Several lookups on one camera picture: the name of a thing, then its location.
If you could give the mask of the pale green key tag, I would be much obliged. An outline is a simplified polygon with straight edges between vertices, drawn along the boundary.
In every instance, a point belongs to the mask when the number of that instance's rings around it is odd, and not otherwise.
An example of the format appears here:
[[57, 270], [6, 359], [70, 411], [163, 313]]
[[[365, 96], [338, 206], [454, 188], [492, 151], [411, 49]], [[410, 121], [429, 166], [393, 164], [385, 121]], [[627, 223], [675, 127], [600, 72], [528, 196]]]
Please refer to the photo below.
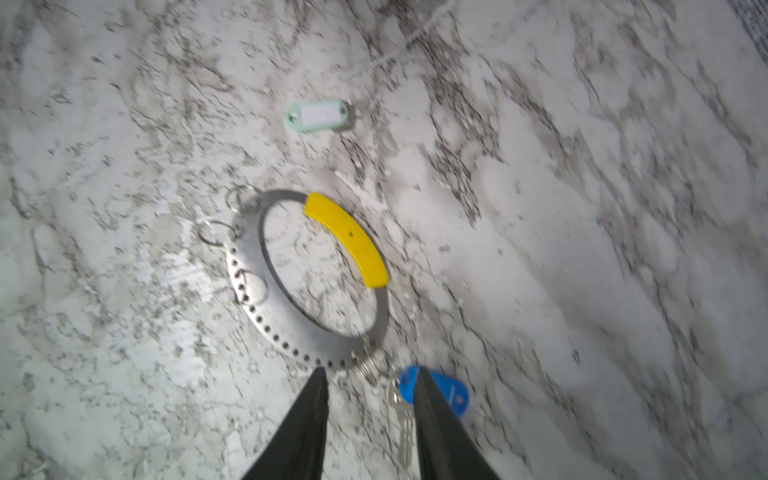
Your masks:
[[294, 103], [284, 121], [296, 133], [343, 129], [350, 121], [350, 107], [341, 99], [325, 99]]

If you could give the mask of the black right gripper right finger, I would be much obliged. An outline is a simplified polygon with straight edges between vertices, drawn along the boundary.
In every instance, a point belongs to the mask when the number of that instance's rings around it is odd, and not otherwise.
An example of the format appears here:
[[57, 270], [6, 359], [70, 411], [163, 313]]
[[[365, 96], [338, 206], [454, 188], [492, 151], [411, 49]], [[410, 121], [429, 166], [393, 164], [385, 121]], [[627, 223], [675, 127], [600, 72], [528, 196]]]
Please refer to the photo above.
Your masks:
[[423, 479], [496, 479], [489, 465], [439, 391], [420, 367], [414, 414], [420, 475]]

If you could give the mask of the yellow capped key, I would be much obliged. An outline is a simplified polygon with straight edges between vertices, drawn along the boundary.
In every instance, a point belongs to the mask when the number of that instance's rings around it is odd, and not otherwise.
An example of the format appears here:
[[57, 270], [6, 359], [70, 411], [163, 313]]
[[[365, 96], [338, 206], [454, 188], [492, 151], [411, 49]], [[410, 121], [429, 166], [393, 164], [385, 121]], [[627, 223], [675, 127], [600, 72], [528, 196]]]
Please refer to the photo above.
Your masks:
[[389, 274], [383, 257], [362, 226], [341, 206], [320, 193], [312, 192], [307, 197], [304, 212], [324, 225], [344, 245], [367, 287], [376, 289], [388, 285]]

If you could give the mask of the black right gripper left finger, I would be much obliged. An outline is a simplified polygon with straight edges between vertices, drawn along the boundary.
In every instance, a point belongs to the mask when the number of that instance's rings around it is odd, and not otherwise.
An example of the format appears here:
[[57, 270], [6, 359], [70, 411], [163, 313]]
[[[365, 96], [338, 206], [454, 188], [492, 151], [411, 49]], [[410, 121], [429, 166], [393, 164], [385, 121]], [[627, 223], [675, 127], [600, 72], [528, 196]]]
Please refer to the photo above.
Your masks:
[[326, 370], [317, 367], [243, 479], [320, 479], [325, 456], [328, 399]]

